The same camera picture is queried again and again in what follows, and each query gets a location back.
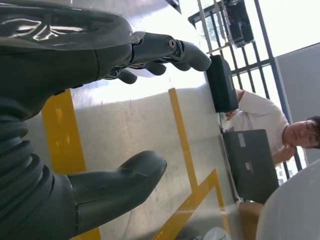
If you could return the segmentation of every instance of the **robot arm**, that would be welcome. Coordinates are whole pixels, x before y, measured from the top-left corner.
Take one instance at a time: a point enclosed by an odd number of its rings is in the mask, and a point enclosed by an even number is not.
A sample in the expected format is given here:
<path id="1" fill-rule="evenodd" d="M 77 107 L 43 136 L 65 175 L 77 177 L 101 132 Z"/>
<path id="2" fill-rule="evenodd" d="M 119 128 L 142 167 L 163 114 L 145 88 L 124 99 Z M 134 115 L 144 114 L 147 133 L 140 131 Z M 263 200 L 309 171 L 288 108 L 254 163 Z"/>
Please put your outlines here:
<path id="1" fill-rule="evenodd" d="M 23 8 L 19 4 L 30 6 Z M 55 5 L 44 8 L 37 6 L 40 3 L 28 4 L 0 3 L 0 20 L 5 19 L 2 23 L 5 23 L 0 25 L 0 37 L 11 32 L 19 37 L 6 25 L 19 26 L 20 18 L 10 18 L 11 15 L 32 11 L 31 15 L 36 20 L 43 16 L 54 20 L 48 16 L 59 12 L 55 11 Z M 66 18 L 81 14 L 77 19 L 82 20 L 86 14 L 66 7 L 59 10 Z M 122 24 L 123 33 L 131 30 L 125 19 L 118 15 L 108 13 L 100 19 L 106 17 L 113 20 L 115 27 L 117 23 Z M 33 41 L 35 37 L 41 37 L 40 33 L 44 32 L 32 32 L 31 46 L 36 43 Z M 44 41 L 45 44 L 55 46 L 57 42 L 48 38 Z M 28 131 L 23 121 L 38 114 L 49 97 L 68 88 L 103 78 L 120 78 L 131 84 L 137 76 L 125 68 L 146 68 L 160 75 L 165 71 L 164 63 L 172 63 L 183 71 L 190 67 L 205 71 L 211 60 L 191 43 L 152 33 L 146 33 L 137 43 L 97 49 L 0 46 L 0 239 L 67 240 L 143 203 L 167 167 L 158 154 L 140 152 L 112 171 L 55 174 L 33 154 L 30 142 L 22 140 Z"/>

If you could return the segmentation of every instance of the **black hair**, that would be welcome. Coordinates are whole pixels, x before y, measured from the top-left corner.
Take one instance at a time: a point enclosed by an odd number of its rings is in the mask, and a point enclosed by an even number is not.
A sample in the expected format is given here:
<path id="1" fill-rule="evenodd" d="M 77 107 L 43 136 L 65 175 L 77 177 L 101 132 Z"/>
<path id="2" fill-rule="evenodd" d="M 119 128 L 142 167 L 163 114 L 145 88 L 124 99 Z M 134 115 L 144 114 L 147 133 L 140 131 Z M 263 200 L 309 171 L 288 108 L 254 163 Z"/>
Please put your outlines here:
<path id="1" fill-rule="evenodd" d="M 306 120 L 312 120 L 315 123 L 314 130 L 315 133 L 315 140 L 318 141 L 318 145 L 313 146 L 312 148 L 320 149 L 320 116 L 312 116 L 312 117 L 307 118 Z"/>

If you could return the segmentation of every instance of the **gray floor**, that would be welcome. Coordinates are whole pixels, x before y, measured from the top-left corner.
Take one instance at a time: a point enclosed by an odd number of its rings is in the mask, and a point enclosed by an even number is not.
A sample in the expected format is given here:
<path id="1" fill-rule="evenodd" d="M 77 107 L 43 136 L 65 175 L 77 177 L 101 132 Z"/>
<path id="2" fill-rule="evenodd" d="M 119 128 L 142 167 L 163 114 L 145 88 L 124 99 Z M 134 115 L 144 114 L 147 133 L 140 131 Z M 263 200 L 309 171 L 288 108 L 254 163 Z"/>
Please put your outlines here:
<path id="1" fill-rule="evenodd" d="M 69 4 L 69 1 L 59 0 Z M 198 45 L 195 30 L 165 0 L 73 0 L 73 5 L 122 14 L 136 30 L 168 34 Z M 103 240 L 149 240 L 192 193 L 168 89 L 176 88 L 198 184 L 217 171 L 232 239 L 241 240 L 217 113 L 204 73 L 168 66 L 162 76 L 142 71 L 133 85 L 98 81 L 72 90 L 86 167 L 109 170 L 143 150 L 155 150 L 168 167 L 144 204 L 100 226 Z M 48 165 L 50 154 L 41 115 L 28 122 L 35 151 Z M 205 234 L 223 224 L 217 193 L 211 190 L 180 235 Z"/>

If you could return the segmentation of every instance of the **gray wall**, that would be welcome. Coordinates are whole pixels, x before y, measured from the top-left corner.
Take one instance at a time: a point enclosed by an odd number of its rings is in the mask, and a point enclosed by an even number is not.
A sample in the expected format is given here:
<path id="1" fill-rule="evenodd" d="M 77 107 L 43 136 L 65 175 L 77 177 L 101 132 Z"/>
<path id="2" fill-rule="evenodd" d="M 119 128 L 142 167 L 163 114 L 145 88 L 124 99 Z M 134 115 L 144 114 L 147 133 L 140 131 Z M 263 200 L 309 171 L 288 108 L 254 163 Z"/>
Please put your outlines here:
<path id="1" fill-rule="evenodd" d="M 275 58 L 294 122 L 320 115 L 320 44 Z M 309 164 L 320 159 L 320 150 L 306 149 Z"/>

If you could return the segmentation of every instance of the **black laptop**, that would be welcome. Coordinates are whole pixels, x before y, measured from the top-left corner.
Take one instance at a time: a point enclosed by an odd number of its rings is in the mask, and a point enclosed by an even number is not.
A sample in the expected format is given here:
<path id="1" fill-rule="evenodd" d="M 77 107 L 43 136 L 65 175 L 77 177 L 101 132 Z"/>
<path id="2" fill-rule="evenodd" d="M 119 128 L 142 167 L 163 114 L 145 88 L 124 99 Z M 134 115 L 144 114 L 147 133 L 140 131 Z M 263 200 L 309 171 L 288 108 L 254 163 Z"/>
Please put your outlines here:
<path id="1" fill-rule="evenodd" d="M 239 197 L 264 204 L 279 186 L 266 130 L 229 131 L 223 136 Z"/>

